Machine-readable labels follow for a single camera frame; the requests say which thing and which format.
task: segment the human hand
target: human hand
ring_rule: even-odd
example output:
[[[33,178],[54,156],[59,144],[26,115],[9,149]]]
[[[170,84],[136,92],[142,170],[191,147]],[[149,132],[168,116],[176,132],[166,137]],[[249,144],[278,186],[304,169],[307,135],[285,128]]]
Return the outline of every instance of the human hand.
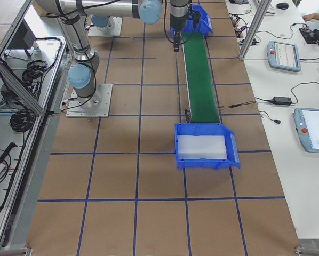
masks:
[[[305,22],[307,22],[309,20],[312,20],[314,18],[315,18],[315,14],[314,13],[303,16],[303,19],[304,19]]]

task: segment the black handle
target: black handle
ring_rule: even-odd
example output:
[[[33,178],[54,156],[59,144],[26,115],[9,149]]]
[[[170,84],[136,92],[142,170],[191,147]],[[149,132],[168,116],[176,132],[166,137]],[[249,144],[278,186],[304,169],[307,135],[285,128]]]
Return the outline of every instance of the black handle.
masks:
[[[0,156],[0,163],[4,161],[6,156],[9,154],[10,150],[14,147],[17,147],[17,145],[14,142],[10,142],[8,147],[3,151],[2,155]]]

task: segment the person's arm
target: person's arm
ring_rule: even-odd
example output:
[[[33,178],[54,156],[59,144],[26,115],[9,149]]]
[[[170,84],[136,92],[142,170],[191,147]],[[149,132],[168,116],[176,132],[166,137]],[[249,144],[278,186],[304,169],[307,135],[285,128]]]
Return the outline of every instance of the person's arm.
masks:
[[[303,19],[305,22],[309,21],[309,20],[319,20],[319,13],[312,13],[312,14],[308,14],[303,16]]]

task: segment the computer mouse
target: computer mouse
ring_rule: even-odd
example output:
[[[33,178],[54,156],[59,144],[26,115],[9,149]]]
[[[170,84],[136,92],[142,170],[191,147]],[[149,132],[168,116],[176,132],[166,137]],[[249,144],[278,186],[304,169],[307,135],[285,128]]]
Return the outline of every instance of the computer mouse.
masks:
[[[276,6],[278,9],[282,9],[282,10],[286,10],[287,8],[289,8],[289,4],[288,3],[279,3]]]

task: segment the blue joint cap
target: blue joint cap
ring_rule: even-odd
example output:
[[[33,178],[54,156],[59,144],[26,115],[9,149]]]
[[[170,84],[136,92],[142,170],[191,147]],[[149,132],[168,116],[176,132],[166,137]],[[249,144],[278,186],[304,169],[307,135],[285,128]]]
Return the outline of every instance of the blue joint cap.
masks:
[[[108,16],[92,15],[91,21],[96,27],[104,28],[108,25]]]
[[[77,64],[69,69],[68,80],[75,89],[85,88],[91,81],[91,71],[87,66]]]
[[[138,13],[146,24],[155,24],[161,16],[162,5],[159,0],[145,0],[139,7]]]

